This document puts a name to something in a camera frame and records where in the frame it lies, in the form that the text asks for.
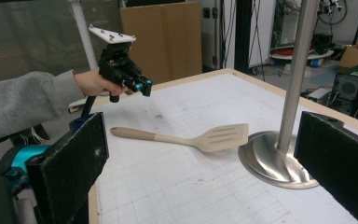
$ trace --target cardboard box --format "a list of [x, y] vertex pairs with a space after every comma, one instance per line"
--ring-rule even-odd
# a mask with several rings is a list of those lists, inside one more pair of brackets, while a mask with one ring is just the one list
[[202, 73], [200, 3], [123, 7], [130, 58], [154, 84]]
[[358, 45], [347, 47], [339, 62], [339, 66], [343, 68], [351, 68], [356, 65], [358, 65]]

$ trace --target spatula head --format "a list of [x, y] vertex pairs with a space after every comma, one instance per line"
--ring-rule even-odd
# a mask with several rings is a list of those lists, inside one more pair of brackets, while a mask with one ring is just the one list
[[249, 125], [242, 123], [212, 128], [192, 141], [199, 150], [213, 152], [244, 145], [248, 135]]

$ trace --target person's hand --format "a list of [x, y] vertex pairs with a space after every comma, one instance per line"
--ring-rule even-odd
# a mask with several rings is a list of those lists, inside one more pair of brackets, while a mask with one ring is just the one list
[[104, 79], [98, 74], [99, 68], [94, 70], [75, 74], [75, 81], [83, 94], [87, 96], [96, 96], [105, 91], [110, 91], [113, 96], [120, 95], [127, 90], [127, 87], [118, 86], [111, 81]]

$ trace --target slotted spatula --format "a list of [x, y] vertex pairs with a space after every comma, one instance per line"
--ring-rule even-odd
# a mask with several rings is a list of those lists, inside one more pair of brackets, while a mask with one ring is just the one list
[[149, 133], [141, 130], [115, 127], [110, 132], [119, 137], [134, 138], [141, 140], [175, 143], [180, 145], [197, 147], [203, 152], [214, 152], [231, 147], [238, 147], [248, 142], [249, 125], [233, 124], [213, 128], [203, 135], [185, 139], [162, 135], [158, 133]]

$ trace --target teal component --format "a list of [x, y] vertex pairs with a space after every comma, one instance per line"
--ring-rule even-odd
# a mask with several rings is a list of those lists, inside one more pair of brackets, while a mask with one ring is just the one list
[[27, 169], [25, 167], [25, 162], [28, 161], [33, 156], [42, 154], [48, 148], [48, 145], [31, 145], [23, 147], [17, 155], [14, 157], [11, 167], [20, 167], [24, 173], [27, 174]]

